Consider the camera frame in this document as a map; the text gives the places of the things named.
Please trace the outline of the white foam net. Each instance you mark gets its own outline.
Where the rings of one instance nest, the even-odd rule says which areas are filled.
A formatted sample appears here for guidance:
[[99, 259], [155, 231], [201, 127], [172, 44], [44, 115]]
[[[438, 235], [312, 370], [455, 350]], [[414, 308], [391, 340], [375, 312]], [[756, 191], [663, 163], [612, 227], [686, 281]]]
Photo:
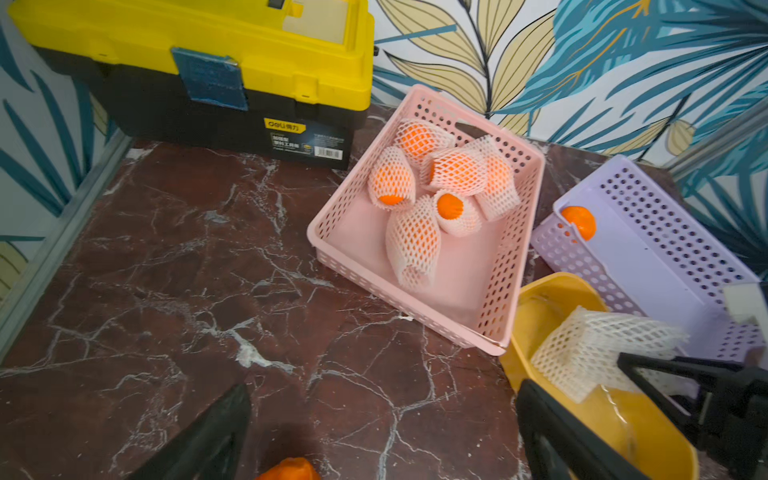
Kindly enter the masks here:
[[600, 386], [639, 391], [619, 369], [620, 354], [670, 360], [688, 340], [684, 330], [664, 322], [578, 306], [542, 342], [532, 365], [570, 400], [581, 403]]

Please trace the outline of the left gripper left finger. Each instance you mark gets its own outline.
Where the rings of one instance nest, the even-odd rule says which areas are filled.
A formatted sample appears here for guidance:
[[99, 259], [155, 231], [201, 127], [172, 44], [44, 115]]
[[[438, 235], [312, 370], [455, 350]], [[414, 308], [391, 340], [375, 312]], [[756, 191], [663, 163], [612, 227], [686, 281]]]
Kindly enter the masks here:
[[247, 387], [234, 385], [129, 477], [233, 479], [250, 417]]

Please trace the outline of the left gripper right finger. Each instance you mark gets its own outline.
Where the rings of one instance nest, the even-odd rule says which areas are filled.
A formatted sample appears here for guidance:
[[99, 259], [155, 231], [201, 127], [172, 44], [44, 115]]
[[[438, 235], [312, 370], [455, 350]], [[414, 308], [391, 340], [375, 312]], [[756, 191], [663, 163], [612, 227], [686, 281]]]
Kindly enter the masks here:
[[535, 381], [521, 383], [515, 408], [534, 479], [646, 477]]

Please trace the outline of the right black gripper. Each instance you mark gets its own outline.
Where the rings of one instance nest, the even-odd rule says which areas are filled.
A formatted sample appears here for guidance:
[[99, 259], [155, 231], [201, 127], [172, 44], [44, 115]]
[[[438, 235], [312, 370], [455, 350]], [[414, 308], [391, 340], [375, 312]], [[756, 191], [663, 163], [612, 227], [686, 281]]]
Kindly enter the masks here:
[[617, 366], [697, 449], [735, 479], [767, 477], [767, 371], [735, 362], [621, 353]]

